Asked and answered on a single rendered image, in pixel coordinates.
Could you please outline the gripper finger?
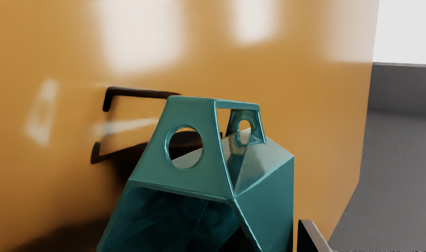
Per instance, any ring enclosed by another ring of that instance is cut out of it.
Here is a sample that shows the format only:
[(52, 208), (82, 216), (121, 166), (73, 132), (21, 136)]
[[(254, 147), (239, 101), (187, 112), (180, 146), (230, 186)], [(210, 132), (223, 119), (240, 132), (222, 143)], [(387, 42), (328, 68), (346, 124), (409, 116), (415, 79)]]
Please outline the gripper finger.
[(297, 252), (333, 252), (315, 223), (310, 219), (298, 220)]

